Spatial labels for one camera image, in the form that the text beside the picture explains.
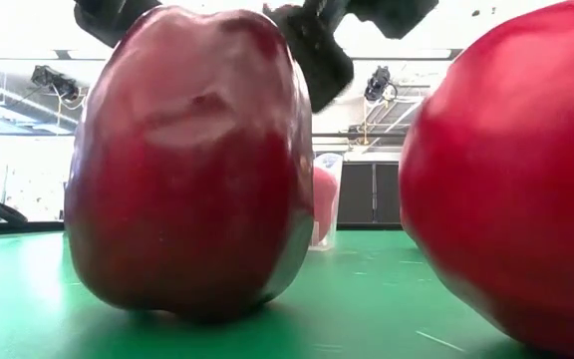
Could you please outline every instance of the table surface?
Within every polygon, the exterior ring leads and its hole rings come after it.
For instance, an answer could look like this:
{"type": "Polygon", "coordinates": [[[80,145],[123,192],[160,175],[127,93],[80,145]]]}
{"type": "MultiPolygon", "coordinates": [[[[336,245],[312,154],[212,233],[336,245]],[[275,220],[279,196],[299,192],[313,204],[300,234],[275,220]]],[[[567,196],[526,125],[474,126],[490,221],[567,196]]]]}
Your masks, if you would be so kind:
{"type": "Polygon", "coordinates": [[[338,243],[260,313],[192,328],[96,299],[62,233],[0,236],[0,358],[536,358],[450,295],[403,232],[338,243]]]}

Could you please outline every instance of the ceiling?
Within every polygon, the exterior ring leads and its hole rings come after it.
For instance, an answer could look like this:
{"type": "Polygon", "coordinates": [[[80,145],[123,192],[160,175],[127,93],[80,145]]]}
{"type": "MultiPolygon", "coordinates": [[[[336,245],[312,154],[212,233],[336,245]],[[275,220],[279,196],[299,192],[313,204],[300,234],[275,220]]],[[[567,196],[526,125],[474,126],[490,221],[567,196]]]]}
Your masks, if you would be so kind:
{"type": "MultiPolygon", "coordinates": [[[[279,5],[284,1],[163,0],[200,12],[223,7],[258,9],[263,2],[279,5]]],[[[314,132],[330,135],[367,123],[363,130],[403,136],[419,101],[444,75],[449,65],[448,49],[465,48],[502,21],[554,2],[442,0],[404,40],[387,40],[373,24],[346,17],[335,34],[345,51],[352,57],[383,60],[355,61],[356,80],[335,104],[314,119],[314,132]],[[479,10],[479,16],[471,17],[474,10],[479,10]],[[389,66],[399,97],[389,104],[371,106],[370,111],[362,94],[379,65],[389,66]]],[[[50,89],[39,89],[29,80],[36,65],[48,65],[75,79],[84,89],[95,82],[111,49],[78,28],[73,7],[72,0],[0,0],[0,134],[64,135],[76,126],[82,109],[77,108],[79,104],[60,103],[50,89]],[[64,54],[70,59],[60,60],[64,54]]],[[[330,150],[362,153],[395,148],[400,142],[395,138],[316,139],[319,146],[330,150]]]]}

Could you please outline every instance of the clear plastic cup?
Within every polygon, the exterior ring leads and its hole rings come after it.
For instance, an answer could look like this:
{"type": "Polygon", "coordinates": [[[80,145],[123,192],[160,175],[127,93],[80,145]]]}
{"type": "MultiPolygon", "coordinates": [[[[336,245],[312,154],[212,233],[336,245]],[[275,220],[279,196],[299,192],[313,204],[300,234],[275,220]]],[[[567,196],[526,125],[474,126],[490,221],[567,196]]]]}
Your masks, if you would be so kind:
{"type": "Polygon", "coordinates": [[[328,250],[336,245],[343,161],[337,154],[322,154],[314,160],[314,230],[310,250],[328,250]]]}

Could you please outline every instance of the apple skin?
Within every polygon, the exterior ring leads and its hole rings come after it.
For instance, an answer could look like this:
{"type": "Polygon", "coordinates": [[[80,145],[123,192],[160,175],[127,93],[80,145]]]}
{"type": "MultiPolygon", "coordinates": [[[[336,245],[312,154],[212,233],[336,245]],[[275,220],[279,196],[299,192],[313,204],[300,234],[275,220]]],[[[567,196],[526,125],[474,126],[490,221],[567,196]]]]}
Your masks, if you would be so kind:
{"type": "Polygon", "coordinates": [[[111,305],[195,322],[275,298],[311,238],[311,118],[265,16],[144,14],[76,133],[65,224],[82,282],[111,305]]]}
{"type": "Polygon", "coordinates": [[[497,328],[574,358],[574,1],[472,44],[426,99],[400,166],[403,226],[497,328]]]}

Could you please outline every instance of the pink object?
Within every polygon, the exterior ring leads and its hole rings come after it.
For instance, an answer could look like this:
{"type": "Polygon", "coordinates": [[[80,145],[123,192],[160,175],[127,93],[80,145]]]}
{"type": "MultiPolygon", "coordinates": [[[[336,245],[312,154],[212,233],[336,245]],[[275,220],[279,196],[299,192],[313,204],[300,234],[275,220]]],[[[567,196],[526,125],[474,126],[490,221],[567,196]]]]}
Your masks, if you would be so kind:
{"type": "Polygon", "coordinates": [[[314,235],[317,244],[329,229],[334,213],[334,200],[338,193],[338,181],[334,175],[324,169],[314,167],[314,219],[318,222],[318,235],[314,235]]]}

